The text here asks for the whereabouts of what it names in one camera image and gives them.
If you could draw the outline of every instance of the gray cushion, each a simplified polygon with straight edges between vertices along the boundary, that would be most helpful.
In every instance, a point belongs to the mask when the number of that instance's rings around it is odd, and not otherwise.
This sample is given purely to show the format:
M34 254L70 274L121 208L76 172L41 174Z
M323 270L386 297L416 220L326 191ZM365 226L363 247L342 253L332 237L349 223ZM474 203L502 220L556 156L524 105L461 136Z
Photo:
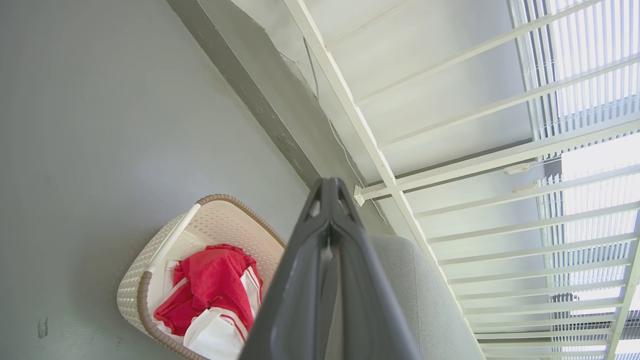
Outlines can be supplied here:
M429 360L482 359L436 264L418 246L397 236L372 236L398 303L420 348ZM334 308L325 359L342 358L340 307Z

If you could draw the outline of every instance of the red cloth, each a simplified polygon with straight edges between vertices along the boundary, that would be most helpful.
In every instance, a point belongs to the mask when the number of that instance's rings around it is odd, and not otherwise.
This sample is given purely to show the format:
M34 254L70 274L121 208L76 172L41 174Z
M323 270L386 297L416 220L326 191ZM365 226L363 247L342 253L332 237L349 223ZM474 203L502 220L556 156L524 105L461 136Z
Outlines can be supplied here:
M227 244L207 246L175 267L173 285L183 278L187 283L163 302L154 316L173 334L184 336L194 317L210 307L220 307L233 311L248 331L253 325L253 315L240 277L249 267L260 282L262 300L262 279L251 256Z

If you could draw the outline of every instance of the beige laundry basket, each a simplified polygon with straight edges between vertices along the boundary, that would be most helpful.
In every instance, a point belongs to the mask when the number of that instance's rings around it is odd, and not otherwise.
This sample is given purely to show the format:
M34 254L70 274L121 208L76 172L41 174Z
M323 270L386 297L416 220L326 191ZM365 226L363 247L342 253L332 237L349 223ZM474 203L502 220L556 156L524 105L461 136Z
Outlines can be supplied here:
M170 264L218 243L241 247L256 260L264 296L284 251L284 241L242 202L229 195L210 195L166 224L136 257L118 287L122 316L182 357L204 359L160 331L152 312L171 286Z

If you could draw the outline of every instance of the scuff mark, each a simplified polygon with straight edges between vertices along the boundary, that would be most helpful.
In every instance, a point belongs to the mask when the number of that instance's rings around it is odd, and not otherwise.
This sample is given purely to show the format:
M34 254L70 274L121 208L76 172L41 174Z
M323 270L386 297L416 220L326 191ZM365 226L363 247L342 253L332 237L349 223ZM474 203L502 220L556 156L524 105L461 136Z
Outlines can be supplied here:
M49 318L44 317L44 326L38 321L38 339L44 339L49 335Z

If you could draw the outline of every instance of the white wire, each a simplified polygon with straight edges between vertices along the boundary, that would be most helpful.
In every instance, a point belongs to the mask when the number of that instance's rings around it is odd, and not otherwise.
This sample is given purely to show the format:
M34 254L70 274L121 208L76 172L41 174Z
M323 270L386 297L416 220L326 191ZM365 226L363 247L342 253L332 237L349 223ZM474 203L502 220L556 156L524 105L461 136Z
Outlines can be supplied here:
M318 103L320 103L320 87L319 87L318 80L317 80L317 77L316 77L316 68L314 67L314 61L311 59L311 50L309 50L309 44L307 43L307 39L306 38L302 38L302 39L303 39L303 41L305 43L305 49L307 50L307 57L309 58L309 64L311 65L311 73L314 75L314 82L316 83L316 99L318 100ZM333 137L335 138L335 141L337 141L338 144L340 144L340 147L342 147L342 151L344 152L344 157L347 159L347 163L349 164L349 167L353 171L354 175L356 175L356 179L358 179L358 183L360 183L360 187L361 188L365 188L364 182L362 181L362 179L358 175L358 172L356 171L356 169L353 166L353 164L351 164L351 156L349 156L349 153L347 152L347 149L345 148L344 144L342 143L342 140L338 136L338 134L337 134L337 132L335 130L335 127L333 126L333 123L331 122L331 119L329 119L329 117L326 117L326 118L329 121L329 127L331 128L331 132L333 134ZM376 208L376 211L378 212L378 215L380 215L380 218L382 218L382 221L384 221L385 224L387 224L387 219L382 215L382 211L378 207L378 204L375 201L373 201L373 199L371 200L371 203Z

